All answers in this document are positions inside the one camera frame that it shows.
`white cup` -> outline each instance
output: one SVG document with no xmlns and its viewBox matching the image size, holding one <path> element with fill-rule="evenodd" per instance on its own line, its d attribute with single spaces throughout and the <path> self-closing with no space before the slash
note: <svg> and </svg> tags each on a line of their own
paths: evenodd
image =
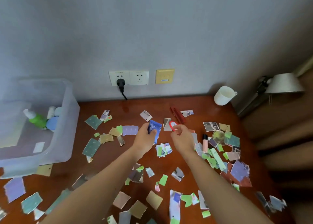
<svg viewBox="0 0 313 224">
<path fill-rule="evenodd" d="M 222 86 L 214 96 L 214 102 L 218 105 L 226 105 L 237 92 L 228 86 Z"/>
</svg>

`red object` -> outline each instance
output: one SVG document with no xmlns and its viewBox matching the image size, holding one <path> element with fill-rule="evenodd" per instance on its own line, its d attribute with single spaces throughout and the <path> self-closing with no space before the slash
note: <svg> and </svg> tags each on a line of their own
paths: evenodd
<svg viewBox="0 0 313 224">
<path fill-rule="evenodd" d="M 170 128 L 172 129 L 172 131 L 174 132 L 175 129 L 173 129 L 173 126 L 177 125 L 177 123 L 174 122 L 174 121 L 171 121 L 171 122 L 169 123 L 169 125 L 170 125 Z"/>
<path fill-rule="evenodd" d="M 171 107 L 170 107 L 170 110 L 171 110 L 171 112 L 173 113 L 173 115 L 176 117 L 176 119 L 178 120 L 178 122 L 179 122 L 180 124 L 183 124 L 183 123 L 186 122 L 185 117 L 182 115 L 181 112 L 179 112 L 179 111 L 176 109 L 176 107 L 171 106 Z"/>
</svg>

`black power cord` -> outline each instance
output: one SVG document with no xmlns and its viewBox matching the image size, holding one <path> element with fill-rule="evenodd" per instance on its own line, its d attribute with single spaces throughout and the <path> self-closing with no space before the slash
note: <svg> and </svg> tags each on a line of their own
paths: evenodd
<svg viewBox="0 0 313 224">
<path fill-rule="evenodd" d="M 124 96 L 125 100 L 127 100 L 126 96 L 124 95 L 124 85 L 125 85 L 125 80 L 120 78 L 116 81 L 116 84 L 119 88 L 119 91 L 122 93 L 122 95 Z"/>
</svg>

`hand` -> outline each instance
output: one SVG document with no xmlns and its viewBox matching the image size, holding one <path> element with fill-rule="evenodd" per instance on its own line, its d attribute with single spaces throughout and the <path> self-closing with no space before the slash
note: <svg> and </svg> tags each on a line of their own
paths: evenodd
<svg viewBox="0 0 313 224">
<path fill-rule="evenodd" d="M 185 157 L 189 152 L 194 152 L 194 138 L 189 129 L 182 124 L 173 126 L 176 131 L 171 133 L 174 145 L 179 153 Z"/>
<path fill-rule="evenodd" d="M 154 138 L 157 131 L 154 129 L 148 134 L 149 123 L 145 123 L 139 129 L 132 148 L 135 149 L 136 158 L 139 160 L 154 145 Z"/>
</svg>

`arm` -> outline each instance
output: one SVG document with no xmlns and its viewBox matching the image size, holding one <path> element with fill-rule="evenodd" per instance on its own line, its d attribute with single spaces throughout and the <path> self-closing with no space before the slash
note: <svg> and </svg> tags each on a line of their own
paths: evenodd
<svg viewBox="0 0 313 224">
<path fill-rule="evenodd" d="M 194 140 L 184 125 L 177 125 L 171 137 L 219 224 L 273 224 L 249 199 L 234 189 L 194 151 Z"/>
<path fill-rule="evenodd" d="M 91 180 L 74 190 L 41 223 L 99 223 L 106 215 L 135 163 L 151 149 L 156 131 L 148 135 L 145 123 L 130 149 Z"/>
</svg>

